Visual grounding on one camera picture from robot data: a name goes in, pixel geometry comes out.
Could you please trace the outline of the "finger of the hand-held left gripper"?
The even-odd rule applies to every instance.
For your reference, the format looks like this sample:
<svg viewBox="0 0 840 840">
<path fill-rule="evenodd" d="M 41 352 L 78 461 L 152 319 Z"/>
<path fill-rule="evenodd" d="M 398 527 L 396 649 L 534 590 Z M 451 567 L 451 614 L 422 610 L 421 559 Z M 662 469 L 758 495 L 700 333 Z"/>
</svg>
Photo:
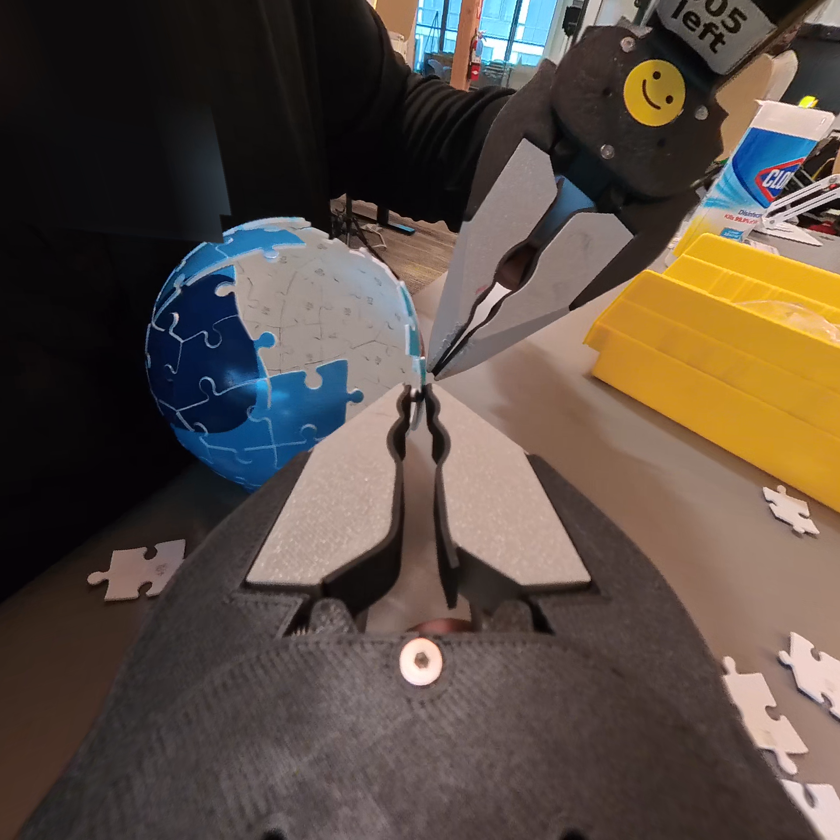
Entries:
<svg viewBox="0 0 840 840">
<path fill-rule="evenodd" d="M 572 215 L 539 253 L 525 283 L 501 298 L 449 360 L 434 367 L 434 378 L 476 367 L 563 317 L 633 237 L 613 214 Z"/>
<path fill-rule="evenodd" d="M 442 377 L 463 342 L 502 259 L 527 240 L 556 200 L 550 156 L 521 140 L 455 243 L 427 349 L 427 368 Z"/>
</svg>

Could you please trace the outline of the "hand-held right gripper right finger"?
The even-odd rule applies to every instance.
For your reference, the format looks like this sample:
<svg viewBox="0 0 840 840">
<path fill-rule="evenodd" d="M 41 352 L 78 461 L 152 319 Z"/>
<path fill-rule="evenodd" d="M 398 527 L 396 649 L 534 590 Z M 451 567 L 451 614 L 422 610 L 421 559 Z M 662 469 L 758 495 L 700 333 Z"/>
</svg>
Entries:
<svg viewBox="0 0 840 840">
<path fill-rule="evenodd" d="M 437 567 L 447 605 L 495 610 L 527 595 L 592 582 L 538 477 L 539 458 L 435 386 L 424 390 L 432 435 Z"/>
</svg>

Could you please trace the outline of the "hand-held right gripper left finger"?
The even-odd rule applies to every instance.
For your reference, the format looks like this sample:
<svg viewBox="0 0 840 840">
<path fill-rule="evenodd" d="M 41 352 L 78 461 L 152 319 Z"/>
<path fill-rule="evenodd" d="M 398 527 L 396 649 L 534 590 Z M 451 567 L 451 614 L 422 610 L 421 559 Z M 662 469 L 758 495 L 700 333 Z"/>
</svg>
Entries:
<svg viewBox="0 0 840 840">
<path fill-rule="evenodd" d="M 352 615 L 393 587 L 403 544 L 412 389 L 398 385 L 318 443 L 245 581 L 342 601 Z"/>
</svg>

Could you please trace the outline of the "blue monster puzzle ball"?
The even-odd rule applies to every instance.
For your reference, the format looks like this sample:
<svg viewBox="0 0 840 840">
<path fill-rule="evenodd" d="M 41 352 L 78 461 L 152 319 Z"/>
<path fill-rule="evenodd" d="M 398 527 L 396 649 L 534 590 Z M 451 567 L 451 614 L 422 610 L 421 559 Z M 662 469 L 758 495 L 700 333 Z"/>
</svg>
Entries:
<svg viewBox="0 0 840 840">
<path fill-rule="evenodd" d="M 298 217 L 241 224 L 187 254 L 144 352 L 177 440 L 249 491 L 394 386 L 426 381 L 406 285 Z"/>
</svg>

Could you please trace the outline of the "person's left forearm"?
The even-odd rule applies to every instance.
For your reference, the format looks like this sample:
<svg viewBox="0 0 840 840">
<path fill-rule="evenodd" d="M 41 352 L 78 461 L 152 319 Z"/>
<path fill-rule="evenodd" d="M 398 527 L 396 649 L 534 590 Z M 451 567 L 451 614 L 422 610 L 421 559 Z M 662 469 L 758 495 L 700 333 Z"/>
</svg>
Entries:
<svg viewBox="0 0 840 840">
<path fill-rule="evenodd" d="M 339 195 L 416 221 L 444 223 L 457 233 L 482 147 L 514 90 L 460 91 L 405 67 L 388 77 L 396 81 L 395 93 L 372 107 L 367 125 L 339 144 L 347 157 L 331 165 L 334 187 Z"/>
</svg>

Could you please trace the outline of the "large window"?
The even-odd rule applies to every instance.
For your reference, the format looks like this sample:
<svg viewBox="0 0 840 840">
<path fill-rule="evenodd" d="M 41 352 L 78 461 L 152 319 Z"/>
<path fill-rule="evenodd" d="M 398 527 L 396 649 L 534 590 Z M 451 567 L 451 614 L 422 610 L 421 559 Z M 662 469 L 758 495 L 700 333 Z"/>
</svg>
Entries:
<svg viewBox="0 0 840 840">
<path fill-rule="evenodd" d="M 479 59 L 482 65 L 534 67 L 550 36 L 556 1 L 485 1 L 479 21 Z M 455 53 L 460 1 L 420 1 L 415 25 L 415 69 L 425 59 Z"/>
</svg>

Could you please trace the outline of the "black tripod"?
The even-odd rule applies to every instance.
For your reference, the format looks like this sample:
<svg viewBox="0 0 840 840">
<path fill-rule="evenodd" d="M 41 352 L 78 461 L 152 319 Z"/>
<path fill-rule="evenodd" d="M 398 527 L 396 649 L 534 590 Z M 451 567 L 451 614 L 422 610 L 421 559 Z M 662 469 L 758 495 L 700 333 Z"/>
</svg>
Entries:
<svg viewBox="0 0 840 840">
<path fill-rule="evenodd" d="M 342 240 L 352 249 L 364 249 L 373 256 L 383 256 L 387 243 L 383 226 L 367 216 L 359 215 L 350 196 L 342 195 L 330 204 L 331 237 Z"/>
</svg>

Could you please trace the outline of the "yellow plastic bin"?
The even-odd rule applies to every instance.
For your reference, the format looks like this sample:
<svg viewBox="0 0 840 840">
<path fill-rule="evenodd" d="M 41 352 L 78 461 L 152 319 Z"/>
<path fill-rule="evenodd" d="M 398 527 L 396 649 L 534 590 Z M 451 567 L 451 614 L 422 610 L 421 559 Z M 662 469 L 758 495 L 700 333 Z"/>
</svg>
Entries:
<svg viewBox="0 0 840 840">
<path fill-rule="evenodd" d="M 591 326 L 593 375 L 839 509 L 838 343 L 782 322 L 838 324 L 838 274 L 704 234 L 637 275 Z"/>
</svg>

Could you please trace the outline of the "disinfecting wipes canister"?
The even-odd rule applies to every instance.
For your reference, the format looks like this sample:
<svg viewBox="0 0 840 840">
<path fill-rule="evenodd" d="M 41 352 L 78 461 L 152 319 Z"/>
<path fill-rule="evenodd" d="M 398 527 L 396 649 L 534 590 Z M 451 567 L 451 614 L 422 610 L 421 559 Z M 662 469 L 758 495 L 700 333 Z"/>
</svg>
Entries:
<svg viewBox="0 0 840 840">
<path fill-rule="evenodd" d="M 681 256 L 711 234 L 744 242 L 782 193 L 836 116 L 816 108 L 762 101 L 736 150 L 700 202 L 674 248 Z"/>
</svg>

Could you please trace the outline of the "person's black top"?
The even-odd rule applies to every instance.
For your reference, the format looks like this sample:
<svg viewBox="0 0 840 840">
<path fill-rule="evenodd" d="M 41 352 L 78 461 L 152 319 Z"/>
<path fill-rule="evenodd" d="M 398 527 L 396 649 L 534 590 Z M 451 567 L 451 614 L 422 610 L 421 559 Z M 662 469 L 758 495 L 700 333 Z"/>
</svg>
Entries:
<svg viewBox="0 0 840 840">
<path fill-rule="evenodd" d="M 156 294 L 210 219 L 329 231 L 403 67 L 366 2 L 2 2 L 2 600 L 183 468 Z"/>
</svg>

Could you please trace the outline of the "clear plastic bag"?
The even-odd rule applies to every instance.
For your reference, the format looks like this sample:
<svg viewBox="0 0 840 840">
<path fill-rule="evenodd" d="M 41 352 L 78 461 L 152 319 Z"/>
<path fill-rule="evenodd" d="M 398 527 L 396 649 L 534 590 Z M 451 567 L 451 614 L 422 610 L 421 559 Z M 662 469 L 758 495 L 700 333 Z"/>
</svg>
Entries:
<svg viewBox="0 0 840 840">
<path fill-rule="evenodd" d="M 822 314 L 787 301 L 743 301 L 738 307 L 779 323 L 787 329 L 797 330 L 813 338 L 839 345 L 839 324 L 829 321 Z"/>
</svg>

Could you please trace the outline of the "wooden post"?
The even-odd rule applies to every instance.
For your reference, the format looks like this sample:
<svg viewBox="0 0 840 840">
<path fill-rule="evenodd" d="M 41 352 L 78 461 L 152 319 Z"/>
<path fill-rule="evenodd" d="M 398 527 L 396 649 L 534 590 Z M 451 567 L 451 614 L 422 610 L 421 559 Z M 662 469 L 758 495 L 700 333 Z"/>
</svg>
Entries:
<svg viewBox="0 0 840 840">
<path fill-rule="evenodd" d="M 461 1 L 455 53 L 451 65 L 449 84 L 455 89 L 469 89 L 471 73 L 472 42 L 477 36 L 480 24 L 482 1 Z"/>
</svg>

